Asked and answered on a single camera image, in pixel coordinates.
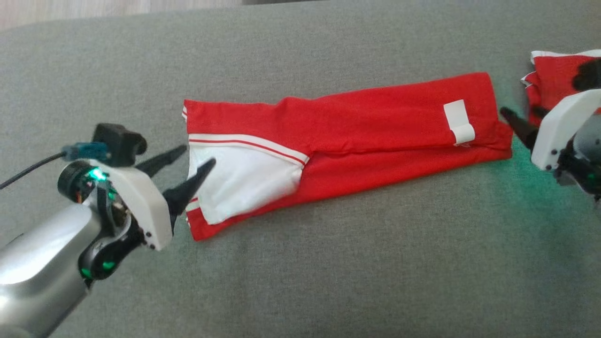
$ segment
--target wooden floor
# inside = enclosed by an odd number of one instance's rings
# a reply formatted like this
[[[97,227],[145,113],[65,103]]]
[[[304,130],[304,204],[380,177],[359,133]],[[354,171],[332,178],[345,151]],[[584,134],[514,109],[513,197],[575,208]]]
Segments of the wooden floor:
[[[0,31],[50,20],[292,1],[294,0],[0,0]]]

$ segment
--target gray cushion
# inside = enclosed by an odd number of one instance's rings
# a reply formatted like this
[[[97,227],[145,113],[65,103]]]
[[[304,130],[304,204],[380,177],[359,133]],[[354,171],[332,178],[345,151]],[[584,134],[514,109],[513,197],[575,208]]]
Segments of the gray cushion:
[[[525,106],[534,49],[599,46],[601,2],[329,1],[87,19],[0,34],[0,173],[101,121],[186,141],[184,98],[277,102],[485,71]],[[514,158],[256,217],[135,251],[56,337],[510,337],[601,334],[591,199]],[[0,194],[0,244],[67,205],[63,164]],[[187,173],[182,160],[159,188]]]

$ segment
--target blue connector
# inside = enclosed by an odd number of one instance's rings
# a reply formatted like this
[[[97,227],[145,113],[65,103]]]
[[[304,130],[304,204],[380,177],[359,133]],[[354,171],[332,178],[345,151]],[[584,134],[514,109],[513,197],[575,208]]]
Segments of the blue connector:
[[[102,142],[80,142],[70,146],[64,146],[63,160],[75,161],[77,159],[97,159],[104,161],[107,159],[109,148]]]

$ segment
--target red fabric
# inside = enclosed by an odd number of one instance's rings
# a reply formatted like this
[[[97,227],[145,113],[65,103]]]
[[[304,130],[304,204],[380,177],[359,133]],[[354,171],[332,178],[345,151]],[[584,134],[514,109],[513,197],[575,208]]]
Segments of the red fabric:
[[[530,123],[540,126],[541,119],[532,113],[534,107],[541,106],[550,111],[564,97],[578,93],[572,86],[572,80],[578,74],[578,66],[594,59],[595,57],[582,55],[534,57],[535,72],[526,75],[524,79],[531,84],[526,88]]]
[[[454,146],[443,105],[463,99],[475,140]],[[298,190],[250,214],[208,225],[188,212],[195,240],[254,215],[511,157],[490,78],[474,73],[422,84],[287,97],[276,105],[187,100],[189,134],[246,134],[310,157]]]

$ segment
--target green led light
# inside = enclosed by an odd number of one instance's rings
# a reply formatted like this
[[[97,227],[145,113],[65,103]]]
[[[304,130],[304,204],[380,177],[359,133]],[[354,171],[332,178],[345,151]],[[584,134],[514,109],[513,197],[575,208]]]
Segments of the green led light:
[[[104,262],[102,263],[102,268],[105,270],[110,270],[115,267],[115,262]]]
[[[89,279],[92,279],[92,273],[88,269],[81,269],[81,274],[88,277]]]
[[[100,168],[94,168],[88,174],[96,181],[106,181],[106,174]]]

